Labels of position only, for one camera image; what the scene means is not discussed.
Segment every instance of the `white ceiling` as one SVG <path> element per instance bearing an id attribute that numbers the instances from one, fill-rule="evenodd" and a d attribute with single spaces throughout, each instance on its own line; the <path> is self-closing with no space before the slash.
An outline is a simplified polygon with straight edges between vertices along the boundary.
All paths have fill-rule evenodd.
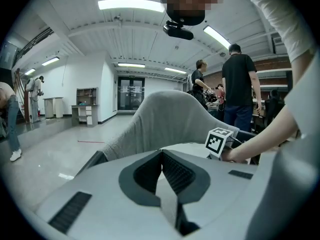
<path id="1" fill-rule="evenodd" d="M 64 32 L 67 40 L 63 39 L 63 44 L 41 54 L 42 61 L 57 51 L 62 56 L 69 56 L 105 50 L 116 67 L 116 62 L 144 61 L 146 70 L 159 71 L 161 75 L 167 74 L 170 77 L 172 72 L 164 71 L 165 67 L 184 69 L 191 73 L 195 69 L 196 61 L 205 59 L 209 71 L 216 72 L 229 55 L 226 48 L 204 33 L 203 29 L 207 25 L 230 43 L 241 45 L 242 52 L 252 58 L 269 56 L 272 53 L 271 37 L 266 35 L 266 32 L 272 32 L 273 29 L 250 0 L 223 0 L 222 4 L 214 4 L 212 9 L 206 12 L 207 22 L 186 27 L 194 34 L 192 41 L 165 35 L 162 26 L 169 20 L 165 12 L 126 8 L 100 10 L 98 1 L 100 0 L 48 0 L 55 11 L 55 21 L 61 21 L 64 27 L 66 26 L 67 33 Z M 114 21 L 116 16 L 122 18 L 121 28 L 119 23 Z M 30 19 L 25 21 L 27 25 L 32 25 Z M 48 20 L 44 21 L 55 31 L 54 27 L 57 26 L 51 26 L 55 25 L 55 21 L 52 21 L 52 24 Z M 39 28 L 37 24 L 33 25 L 34 29 Z M 36 32 L 28 29 L 25 32 L 21 33 L 19 28 L 21 36 L 36 35 Z M 220 57 L 221 52 L 226 53 L 226 57 Z M 28 67 L 35 65 L 38 60 L 41 58 L 35 58 Z M 183 77 L 178 76 L 176 79 L 182 80 Z"/>

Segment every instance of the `person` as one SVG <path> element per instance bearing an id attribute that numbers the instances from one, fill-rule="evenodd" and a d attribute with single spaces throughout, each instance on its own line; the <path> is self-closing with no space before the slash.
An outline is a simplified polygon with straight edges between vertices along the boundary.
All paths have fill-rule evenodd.
<path id="1" fill-rule="evenodd" d="M 44 77 L 41 75 L 40 77 L 36 78 L 34 80 L 34 88 L 30 92 L 30 111 L 31 111 L 31 120 L 32 123 L 39 122 L 39 117 L 38 117 L 38 96 L 42 96 L 43 92 L 41 91 L 41 84 L 44 83 Z"/>
<path id="2" fill-rule="evenodd" d="M 260 113 L 261 92 L 257 70 L 252 59 L 242 54 L 238 44 L 229 47 L 230 58 L 222 66 L 222 82 L 225 90 L 224 122 L 242 131 L 251 132 L 254 110 L 252 86 L 257 96 Z"/>
<path id="3" fill-rule="evenodd" d="M 195 65 L 196 65 L 196 70 L 191 75 L 191 80 L 193 83 L 193 86 L 192 86 L 193 97 L 195 97 L 198 100 L 198 102 L 200 102 L 200 104 L 206 110 L 208 110 L 208 107 L 206 105 L 206 101 L 203 95 L 204 89 L 211 90 L 211 88 L 204 83 L 204 76 L 203 76 L 203 73 L 207 71 L 208 64 L 201 59 L 201 60 L 198 60 Z"/>
<path id="4" fill-rule="evenodd" d="M 224 86 L 219 83 L 218 86 L 215 88 L 217 90 L 217 98 L 219 99 L 219 106 L 218 106 L 218 113 L 216 118 L 221 122 L 224 122 L 225 117 L 225 90 Z"/>
<path id="5" fill-rule="evenodd" d="M 177 20 L 185 16 L 204 20 L 201 12 L 205 10 L 205 5 L 219 2 L 219 0 L 202 0 L 204 1 L 202 3 L 199 0 L 166 1 L 169 4 L 172 3 L 167 7 L 167 11 L 170 8 L 179 8 L 179 10 L 169 12 Z M 222 154 L 224 161 L 242 162 L 255 157 L 283 143 L 298 130 L 298 127 L 303 135 L 314 134 L 320 130 L 319 124 L 314 123 L 318 120 L 318 115 L 311 115 L 305 113 L 304 109 L 303 112 L 301 110 L 301 107 L 305 105 L 309 107 L 309 111 L 318 111 L 319 103 L 310 103 L 308 99 L 303 98 L 301 102 L 297 103 L 297 97 L 305 94 L 306 90 L 310 91 L 309 98 L 311 100 L 317 101 L 319 99 L 317 96 L 319 92 L 314 90 L 315 88 L 319 90 L 317 80 L 320 73 L 317 67 L 320 64 L 320 54 L 315 56 L 317 45 L 310 30 L 289 0 L 251 1 L 262 11 L 266 20 L 281 36 L 291 62 L 293 88 L 285 98 L 286 105 L 272 123 L 246 143 L 224 152 Z"/>
<path id="6" fill-rule="evenodd" d="M 8 139 L 12 151 L 11 162 L 21 157 L 22 151 L 16 132 L 19 103 L 14 90 L 5 82 L 0 82 L 0 109 L 8 110 Z"/>

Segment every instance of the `gray fabric cover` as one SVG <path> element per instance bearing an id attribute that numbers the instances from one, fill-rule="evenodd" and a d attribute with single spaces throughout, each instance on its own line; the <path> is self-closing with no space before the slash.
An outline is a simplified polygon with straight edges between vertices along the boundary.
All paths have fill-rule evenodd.
<path id="1" fill-rule="evenodd" d="M 217 127 L 233 131 L 233 137 L 239 131 L 210 115 L 190 94 L 159 91 L 145 98 L 124 132 L 101 151 L 111 161 L 175 144 L 204 144 Z"/>

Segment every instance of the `black t-shirt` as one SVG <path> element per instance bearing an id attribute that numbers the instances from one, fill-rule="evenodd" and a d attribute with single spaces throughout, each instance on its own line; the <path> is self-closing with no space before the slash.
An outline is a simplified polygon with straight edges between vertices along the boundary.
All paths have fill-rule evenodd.
<path id="1" fill-rule="evenodd" d="M 253 106 L 250 71 L 257 72 L 254 62 L 245 54 L 233 54 L 224 63 L 222 78 L 225 78 L 227 105 Z"/>
<path id="2" fill-rule="evenodd" d="M 194 91 L 201 91 L 202 92 L 204 90 L 204 88 L 195 83 L 197 79 L 201 80 L 202 82 L 204 81 L 204 76 L 202 75 L 202 73 L 198 69 L 193 71 L 193 73 L 191 75 L 191 80 L 193 83 L 192 89 Z"/>

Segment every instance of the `camera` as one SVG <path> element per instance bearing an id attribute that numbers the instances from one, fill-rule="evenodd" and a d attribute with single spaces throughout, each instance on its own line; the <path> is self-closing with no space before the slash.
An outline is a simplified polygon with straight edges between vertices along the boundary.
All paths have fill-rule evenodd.
<path id="1" fill-rule="evenodd" d="M 194 34 L 183 28 L 182 24 L 167 21 L 166 25 L 163 27 L 163 31 L 172 38 L 180 38 L 186 40 L 192 40 L 194 38 Z"/>

